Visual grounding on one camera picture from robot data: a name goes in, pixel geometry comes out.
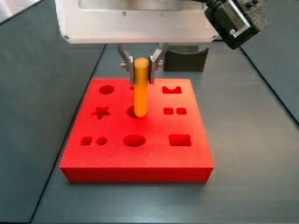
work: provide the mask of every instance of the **red foam block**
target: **red foam block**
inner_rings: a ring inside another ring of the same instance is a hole
[[[190,80],[158,79],[134,113],[128,80],[91,82],[60,161],[70,182],[207,182],[211,147]]]

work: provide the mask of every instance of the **circular hole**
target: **circular hole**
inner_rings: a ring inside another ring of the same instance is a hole
[[[132,118],[138,118],[136,112],[135,112],[135,106],[130,107],[126,111],[127,115]]]
[[[146,138],[139,135],[131,135],[124,137],[123,143],[128,147],[139,147],[146,143]]]
[[[106,85],[104,87],[102,87],[99,89],[99,92],[103,94],[103,95],[111,95],[114,92],[115,92],[115,88],[110,85]]]
[[[108,142],[108,140],[104,137],[100,137],[98,139],[98,145],[104,145],[104,144],[107,144],[107,142]]]

